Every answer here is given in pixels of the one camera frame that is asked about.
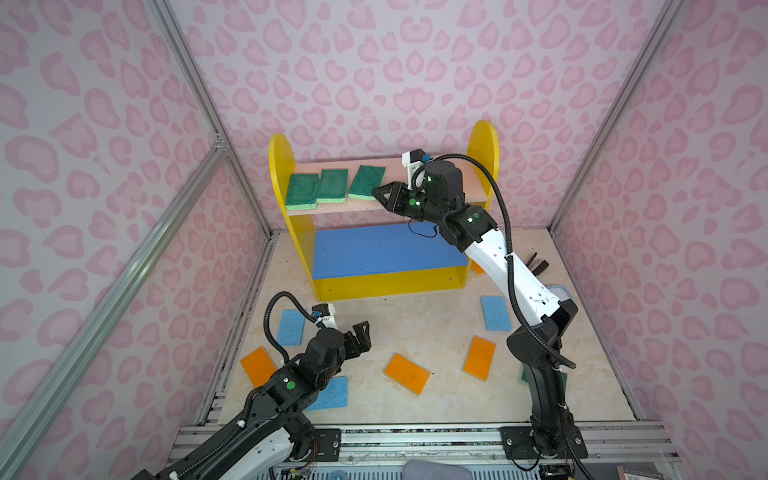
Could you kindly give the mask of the right aluminium frame post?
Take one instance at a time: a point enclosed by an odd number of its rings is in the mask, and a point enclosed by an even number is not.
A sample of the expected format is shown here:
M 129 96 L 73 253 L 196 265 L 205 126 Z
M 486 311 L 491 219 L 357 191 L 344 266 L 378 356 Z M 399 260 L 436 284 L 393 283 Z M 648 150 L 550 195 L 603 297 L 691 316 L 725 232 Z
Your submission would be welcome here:
M 575 204 L 578 193 L 585 185 L 590 172 L 598 163 L 608 140 L 620 124 L 622 116 L 629 108 L 631 101 L 642 85 L 644 77 L 653 66 L 655 59 L 660 55 L 669 36 L 675 31 L 676 25 L 685 16 L 688 4 L 689 2 L 684 0 L 668 0 L 663 3 L 642 48 L 639 50 L 634 63 L 620 84 L 616 98 L 608 108 L 600 128 L 586 150 L 584 158 L 563 196 L 562 202 L 556 209 L 554 217 L 547 227 L 552 237 L 564 225 L 566 215 Z

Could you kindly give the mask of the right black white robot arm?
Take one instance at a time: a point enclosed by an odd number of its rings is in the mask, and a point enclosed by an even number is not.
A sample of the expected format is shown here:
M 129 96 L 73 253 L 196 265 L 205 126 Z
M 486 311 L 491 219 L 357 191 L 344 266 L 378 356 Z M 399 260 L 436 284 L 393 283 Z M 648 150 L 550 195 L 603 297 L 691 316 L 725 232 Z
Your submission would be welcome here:
M 562 352 L 562 336 L 578 312 L 544 286 L 514 251 L 509 216 L 496 222 L 482 206 L 465 198 L 458 154 L 410 163 L 411 178 L 373 189 L 389 212 L 429 222 L 450 245 L 478 264 L 509 300 L 519 326 L 507 339 L 510 353 L 523 365 L 531 394 L 527 433 L 505 436 L 507 457 L 534 461 L 563 457 L 580 465 L 588 455 L 566 401 L 566 369 L 574 361 Z

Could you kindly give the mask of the orange sponge right centre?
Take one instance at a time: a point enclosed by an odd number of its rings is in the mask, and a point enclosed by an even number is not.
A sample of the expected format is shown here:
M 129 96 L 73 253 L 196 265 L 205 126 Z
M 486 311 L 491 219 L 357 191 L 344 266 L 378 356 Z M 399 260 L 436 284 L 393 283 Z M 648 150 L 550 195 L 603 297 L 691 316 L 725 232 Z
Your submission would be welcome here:
M 485 338 L 474 336 L 462 367 L 462 371 L 481 381 L 489 377 L 496 344 Z

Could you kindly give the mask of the orange sponge left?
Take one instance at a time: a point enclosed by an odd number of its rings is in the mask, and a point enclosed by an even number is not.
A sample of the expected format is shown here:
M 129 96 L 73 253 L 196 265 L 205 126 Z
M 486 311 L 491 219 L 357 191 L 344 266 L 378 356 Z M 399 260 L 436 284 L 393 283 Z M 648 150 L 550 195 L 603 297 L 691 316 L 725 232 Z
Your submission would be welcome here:
M 240 364 L 254 388 L 263 386 L 277 371 L 277 367 L 264 347 L 259 347 L 240 360 Z

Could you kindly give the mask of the small blue white clock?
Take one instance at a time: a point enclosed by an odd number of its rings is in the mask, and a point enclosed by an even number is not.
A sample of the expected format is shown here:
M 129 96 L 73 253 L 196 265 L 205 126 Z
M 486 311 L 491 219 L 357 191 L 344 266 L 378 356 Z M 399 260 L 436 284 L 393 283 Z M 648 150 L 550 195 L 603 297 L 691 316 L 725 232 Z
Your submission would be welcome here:
M 550 285 L 548 286 L 548 289 L 552 294 L 557 296 L 560 300 L 569 300 L 573 298 L 570 291 L 563 285 Z

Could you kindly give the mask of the green sponge near right arm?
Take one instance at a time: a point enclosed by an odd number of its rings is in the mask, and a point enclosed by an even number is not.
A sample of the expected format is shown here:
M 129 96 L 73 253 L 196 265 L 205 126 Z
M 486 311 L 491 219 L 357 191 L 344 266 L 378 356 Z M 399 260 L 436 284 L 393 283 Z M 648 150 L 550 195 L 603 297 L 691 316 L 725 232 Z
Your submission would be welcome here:
M 534 372 L 535 372 L 534 369 L 531 369 L 531 368 L 528 368 L 527 366 L 525 366 L 523 368 L 523 370 L 522 370 L 521 375 L 520 375 L 520 381 L 523 382 L 524 384 L 529 384 L 530 383 L 530 377 L 531 377 L 531 375 Z M 566 387 L 567 387 L 568 374 L 563 372 L 563 371 L 561 371 L 561 370 L 559 370 L 559 373 L 560 373 L 561 387 L 562 387 L 562 390 L 565 391 Z

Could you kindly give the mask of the left aluminium frame beam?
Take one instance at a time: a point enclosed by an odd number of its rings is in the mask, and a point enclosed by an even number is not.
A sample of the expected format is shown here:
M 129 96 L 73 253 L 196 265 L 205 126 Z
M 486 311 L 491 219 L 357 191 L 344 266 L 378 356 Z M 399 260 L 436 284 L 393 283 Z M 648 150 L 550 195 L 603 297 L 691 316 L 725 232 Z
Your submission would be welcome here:
M 44 377 L 2 438 L 1 477 L 15 479 L 37 449 L 127 312 L 192 208 L 226 159 L 229 144 L 215 143 L 205 160 L 157 220 L 121 275 L 101 296 L 72 342 Z

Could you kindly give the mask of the blue sponge front left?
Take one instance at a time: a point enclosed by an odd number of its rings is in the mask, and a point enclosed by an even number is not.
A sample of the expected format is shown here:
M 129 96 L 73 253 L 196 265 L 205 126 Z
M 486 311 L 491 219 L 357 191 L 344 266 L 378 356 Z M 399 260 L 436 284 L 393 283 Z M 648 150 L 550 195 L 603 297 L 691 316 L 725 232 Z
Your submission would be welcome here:
M 348 406 L 348 378 L 346 376 L 333 378 L 322 390 L 317 399 L 307 410 L 328 410 L 346 408 Z

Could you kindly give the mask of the blue sponge far left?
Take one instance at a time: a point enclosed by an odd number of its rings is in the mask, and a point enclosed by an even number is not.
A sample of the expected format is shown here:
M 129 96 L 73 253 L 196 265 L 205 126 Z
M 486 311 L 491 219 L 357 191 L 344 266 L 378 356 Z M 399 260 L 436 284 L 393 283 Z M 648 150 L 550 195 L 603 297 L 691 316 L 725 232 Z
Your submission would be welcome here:
M 280 317 L 277 342 L 283 347 L 300 346 L 305 324 L 306 319 L 298 310 L 284 310 Z

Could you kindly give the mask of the orange sponge beside shelf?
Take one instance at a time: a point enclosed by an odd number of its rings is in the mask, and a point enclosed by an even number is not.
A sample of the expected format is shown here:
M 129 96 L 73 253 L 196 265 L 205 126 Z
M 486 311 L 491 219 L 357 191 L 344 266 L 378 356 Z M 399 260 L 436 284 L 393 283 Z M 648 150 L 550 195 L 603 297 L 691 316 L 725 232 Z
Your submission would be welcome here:
M 473 271 L 474 271 L 474 272 L 475 272 L 477 275 L 483 275 L 483 274 L 485 273 L 485 271 L 483 270 L 483 268 L 482 268 L 482 267 L 481 267 L 479 264 L 477 264 L 476 262 L 474 262 L 474 261 L 471 261 L 471 262 L 470 262 L 470 266 L 471 266 L 472 270 L 473 270 Z

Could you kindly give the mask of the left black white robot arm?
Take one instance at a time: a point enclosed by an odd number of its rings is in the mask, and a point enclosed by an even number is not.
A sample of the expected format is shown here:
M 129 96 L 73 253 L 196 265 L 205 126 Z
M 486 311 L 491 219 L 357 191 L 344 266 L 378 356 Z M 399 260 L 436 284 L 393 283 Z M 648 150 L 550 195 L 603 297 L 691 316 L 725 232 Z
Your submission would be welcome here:
M 158 473 L 136 479 L 252 479 L 284 462 L 311 465 L 339 459 L 341 430 L 316 428 L 304 411 L 314 404 L 343 362 L 371 348 L 370 325 L 350 332 L 321 328 L 306 351 L 251 390 L 242 410 L 192 452 Z

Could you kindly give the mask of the green sponge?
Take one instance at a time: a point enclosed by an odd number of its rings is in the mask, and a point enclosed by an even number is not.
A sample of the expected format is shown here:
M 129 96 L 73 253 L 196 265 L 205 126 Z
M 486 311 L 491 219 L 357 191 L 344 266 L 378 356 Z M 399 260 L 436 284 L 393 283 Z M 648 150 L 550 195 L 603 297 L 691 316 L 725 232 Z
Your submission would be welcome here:
M 289 180 L 285 205 L 288 211 L 313 210 L 318 205 L 320 176 L 317 173 L 294 173 Z
M 373 191 L 382 185 L 386 168 L 361 165 L 348 190 L 348 197 L 354 200 L 374 201 Z
M 323 169 L 317 191 L 319 204 L 341 204 L 347 200 L 348 170 Z

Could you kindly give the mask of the black clip tool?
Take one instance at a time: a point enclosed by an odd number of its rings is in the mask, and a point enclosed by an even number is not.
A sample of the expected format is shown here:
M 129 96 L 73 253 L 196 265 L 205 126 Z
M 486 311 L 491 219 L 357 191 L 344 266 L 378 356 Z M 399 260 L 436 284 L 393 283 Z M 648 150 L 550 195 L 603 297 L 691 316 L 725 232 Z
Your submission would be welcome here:
M 549 268 L 549 262 L 540 257 L 537 252 L 533 252 L 525 265 L 535 277 L 538 277 Z

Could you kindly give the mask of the blue sponge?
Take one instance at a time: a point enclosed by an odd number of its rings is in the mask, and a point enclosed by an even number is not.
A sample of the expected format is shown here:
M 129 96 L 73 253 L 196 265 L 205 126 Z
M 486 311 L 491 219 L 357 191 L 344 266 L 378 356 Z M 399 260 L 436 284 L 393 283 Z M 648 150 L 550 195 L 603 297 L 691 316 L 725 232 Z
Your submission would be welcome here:
M 277 342 L 283 347 L 300 346 L 305 324 L 306 319 L 298 310 L 284 310 L 280 317 Z
M 480 298 L 485 327 L 492 332 L 512 330 L 507 303 L 502 296 L 482 296 Z
M 307 410 L 328 410 L 346 408 L 348 406 L 348 378 L 346 376 L 333 378 L 322 390 L 317 399 Z

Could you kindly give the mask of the blue sponge right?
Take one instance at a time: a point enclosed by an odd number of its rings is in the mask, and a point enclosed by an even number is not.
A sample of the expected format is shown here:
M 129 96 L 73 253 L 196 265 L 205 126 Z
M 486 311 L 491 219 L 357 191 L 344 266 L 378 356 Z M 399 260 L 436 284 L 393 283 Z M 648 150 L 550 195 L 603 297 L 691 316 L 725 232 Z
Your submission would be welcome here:
M 512 330 L 507 303 L 502 296 L 482 296 L 480 298 L 485 327 L 492 332 Z

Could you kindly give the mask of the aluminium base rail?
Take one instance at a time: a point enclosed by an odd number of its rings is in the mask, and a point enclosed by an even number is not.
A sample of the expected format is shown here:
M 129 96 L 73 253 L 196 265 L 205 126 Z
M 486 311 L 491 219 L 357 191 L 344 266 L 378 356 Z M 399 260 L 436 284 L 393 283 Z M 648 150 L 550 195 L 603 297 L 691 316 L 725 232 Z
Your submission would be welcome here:
M 684 479 L 681 457 L 655 421 L 587 421 L 553 457 L 521 423 L 320 425 L 299 461 L 257 467 L 254 479 L 401 479 L 412 461 L 462 467 L 474 479 Z

